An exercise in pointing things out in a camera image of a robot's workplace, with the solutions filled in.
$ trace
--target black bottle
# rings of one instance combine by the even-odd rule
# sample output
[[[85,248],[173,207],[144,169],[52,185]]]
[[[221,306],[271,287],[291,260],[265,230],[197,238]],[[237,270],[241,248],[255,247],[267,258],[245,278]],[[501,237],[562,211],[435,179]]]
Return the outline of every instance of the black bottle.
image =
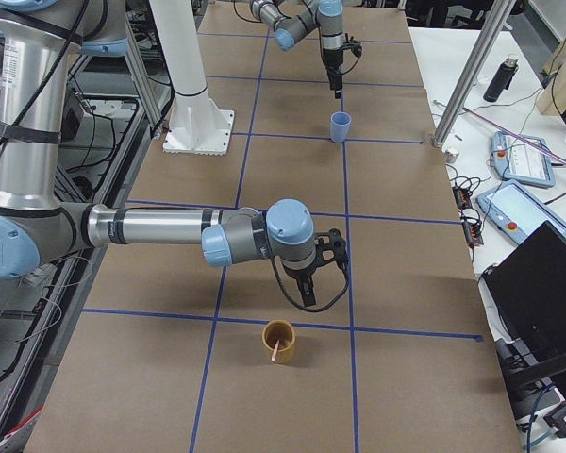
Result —
[[[508,55],[508,58],[497,69],[491,84],[484,93],[484,100],[496,102],[501,92],[509,88],[509,83],[517,71],[518,56],[514,54]]]

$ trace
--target black monitor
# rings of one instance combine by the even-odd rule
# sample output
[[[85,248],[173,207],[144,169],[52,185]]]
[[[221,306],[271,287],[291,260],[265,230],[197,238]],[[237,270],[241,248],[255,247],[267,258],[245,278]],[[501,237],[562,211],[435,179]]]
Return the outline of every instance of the black monitor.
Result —
[[[566,239],[541,224],[499,266],[483,276],[512,338],[537,361],[566,353]],[[552,381],[566,398],[566,371]]]

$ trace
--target white desk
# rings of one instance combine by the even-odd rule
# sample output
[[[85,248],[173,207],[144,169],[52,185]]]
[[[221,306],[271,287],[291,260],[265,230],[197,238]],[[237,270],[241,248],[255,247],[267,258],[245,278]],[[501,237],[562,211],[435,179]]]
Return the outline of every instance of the white desk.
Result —
[[[440,115],[442,109],[434,105],[433,101],[437,100],[443,104],[448,102],[465,62],[474,47],[478,32],[412,28],[410,33],[432,113]],[[511,104],[518,99],[529,96],[541,86],[516,41],[509,32],[502,32],[478,76],[478,83],[466,100],[465,106],[467,108],[476,109],[479,106],[489,104],[482,99],[482,95],[499,64],[505,60],[508,54],[520,56],[520,70],[514,77],[510,89],[504,91],[499,97],[498,104]],[[533,109],[535,99],[536,95],[511,107],[491,107],[481,109],[478,113],[509,130],[520,132],[524,120]],[[440,117],[435,116],[434,119],[438,122]],[[490,170],[487,161],[491,152],[491,137],[495,131],[492,126],[486,125],[473,115],[459,116],[442,149],[453,146],[459,150],[460,155],[453,166],[457,168],[460,176],[480,176],[483,179],[489,177]],[[555,154],[566,159],[566,125],[559,116],[542,116],[534,109],[526,122],[523,133],[543,137]],[[566,191],[566,169],[554,167],[554,175],[557,182],[554,188],[537,189],[529,186],[528,189],[543,202],[554,198]],[[499,183],[500,179],[493,171],[492,178],[483,182],[474,194],[496,187]],[[554,202],[550,207],[566,220],[566,196]],[[474,253],[474,271],[477,274],[489,265],[501,262],[515,248],[515,244],[488,220],[484,227],[483,239],[485,245],[478,247]],[[482,286],[480,290],[487,307],[493,336],[495,339],[505,337],[505,332],[499,327],[496,310],[490,310],[491,297],[486,288],[482,288]],[[547,428],[548,426],[542,419],[538,420],[533,427],[532,439],[537,439]],[[535,451],[544,453],[566,453],[566,439],[558,439],[554,436],[545,440],[536,448]]]

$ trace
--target table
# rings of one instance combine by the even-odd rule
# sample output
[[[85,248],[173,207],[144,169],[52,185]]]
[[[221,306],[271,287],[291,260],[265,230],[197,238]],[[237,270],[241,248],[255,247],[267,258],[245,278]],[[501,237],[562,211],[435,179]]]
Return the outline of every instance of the table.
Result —
[[[155,143],[129,206],[299,198],[348,240],[348,295],[310,316],[267,262],[112,246],[26,452],[519,450],[405,16],[344,21],[364,57],[336,101],[314,38],[283,54],[263,25],[210,5],[200,44],[210,95],[237,112],[228,154]],[[353,116],[344,144],[327,138],[337,109]],[[341,287],[333,269],[315,282],[323,301]],[[262,350],[276,318],[298,331],[288,366]]]
[[[428,101],[431,111],[435,115],[435,120],[439,118],[437,115],[442,114],[442,110],[434,105],[434,101],[437,100],[443,104],[448,101],[474,46],[477,33],[477,31],[472,30],[422,28],[410,30],[424,78]],[[541,83],[526,62],[526,58],[516,41],[509,32],[502,32],[478,75],[476,85],[466,100],[465,106],[467,108],[476,109],[480,106],[490,105],[482,99],[484,91],[499,64],[511,53],[519,55],[520,69],[516,73],[510,89],[501,94],[497,104],[512,104],[535,93],[541,87]],[[533,110],[536,97],[535,94],[509,107],[486,107],[480,109],[478,113],[514,132],[524,129],[525,135],[545,138],[554,153],[566,158],[566,125],[559,116],[543,116],[536,109]],[[482,123],[481,120],[472,115],[466,114],[458,117],[453,131],[443,145],[443,149],[455,147],[460,151],[458,160],[453,164],[459,175],[481,176],[483,179],[489,177],[490,170],[487,166],[487,160],[491,152],[491,136],[494,132],[494,128]],[[449,171],[449,174],[450,176],[455,175],[452,170]],[[554,188],[538,189],[528,186],[528,190],[542,201],[552,199],[563,193],[566,190],[566,169],[555,167],[554,175],[557,182]],[[499,183],[498,175],[493,171],[492,178],[483,182],[475,191],[474,196],[496,187]],[[566,196],[554,202],[550,207],[566,220]],[[497,230],[490,221],[487,221],[485,225],[483,237],[484,246],[478,247],[474,253],[474,271],[478,274],[489,265],[501,262],[515,248],[515,243]],[[495,339],[508,339],[508,335],[498,320],[491,295],[483,283],[480,285],[480,291],[487,307],[493,336]],[[540,423],[537,422],[533,431],[533,439],[545,432],[547,428],[548,426],[542,420]],[[545,441],[538,446],[538,451],[566,452],[566,439]]]

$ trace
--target yellow cup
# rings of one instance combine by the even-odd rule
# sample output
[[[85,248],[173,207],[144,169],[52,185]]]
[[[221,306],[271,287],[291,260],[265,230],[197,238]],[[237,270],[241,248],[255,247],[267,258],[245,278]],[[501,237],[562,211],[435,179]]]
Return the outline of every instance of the yellow cup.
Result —
[[[295,330],[289,322],[282,319],[271,321],[262,330],[262,342],[274,363],[287,363],[293,357]],[[276,342],[279,342],[279,347],[274,354]]]

